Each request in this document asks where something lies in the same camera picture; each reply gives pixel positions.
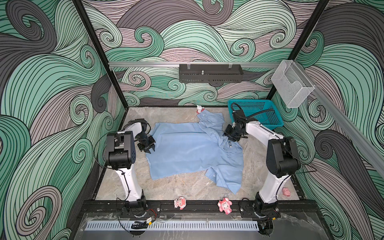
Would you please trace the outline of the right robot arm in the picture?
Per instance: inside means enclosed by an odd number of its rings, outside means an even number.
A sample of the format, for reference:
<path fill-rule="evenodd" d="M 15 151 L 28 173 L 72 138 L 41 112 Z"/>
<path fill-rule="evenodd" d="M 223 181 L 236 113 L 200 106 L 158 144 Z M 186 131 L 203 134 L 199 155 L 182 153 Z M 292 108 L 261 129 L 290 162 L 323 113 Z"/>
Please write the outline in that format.
<path fill-rule="evenodd" d="M 224 135 L 232 142 L 253 136 L 267 147 L 266 166 L 268 175 L 262 189 L 257 193 L 254 209 L 258 215 L 278 213 L 278 194 L 287 180 L 301 168 L 297 142 L 274 132 L 281 125 L 276 107 L 266 104 L 256 110 L 242 108 L 235 100 L 229 102 L 233 123 Z"/>

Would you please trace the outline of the light blue long sleeve shirt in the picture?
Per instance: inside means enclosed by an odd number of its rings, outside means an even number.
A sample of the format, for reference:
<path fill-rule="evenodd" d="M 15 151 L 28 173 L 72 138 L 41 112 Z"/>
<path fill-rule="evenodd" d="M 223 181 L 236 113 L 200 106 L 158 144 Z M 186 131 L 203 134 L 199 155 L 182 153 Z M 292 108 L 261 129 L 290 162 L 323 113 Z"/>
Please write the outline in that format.
<path fill-rule="evenodd" d="M 236 194 L 242 185 L 243 148 L 224 136 L 221 113 L 204 110 L 197 117 L 197 123 L 155 124 L 150 132 L 155 150 L 146 155 L 151 178 L 205 171 L 218 187 Z"/>

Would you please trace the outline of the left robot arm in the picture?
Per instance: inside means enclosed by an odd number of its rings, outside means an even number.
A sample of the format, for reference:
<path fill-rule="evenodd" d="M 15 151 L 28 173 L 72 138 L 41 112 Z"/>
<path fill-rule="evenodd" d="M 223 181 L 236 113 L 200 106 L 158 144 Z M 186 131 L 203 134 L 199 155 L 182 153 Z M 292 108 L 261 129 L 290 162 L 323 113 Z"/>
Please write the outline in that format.
<path fill-rule="evenodd" d="M 151 126 L 145 119 L 135 119 L 120 131 L 107 133 L 106 136 L 106 164 L 119 175 L 125 191 L 124 205 L 129 210 L 147 210 L 146 197 L 138 183 L 134 163 L 136 148 L 146 154 L 155 151 L 156 141 L 147 132 L 149 130 Z"/>

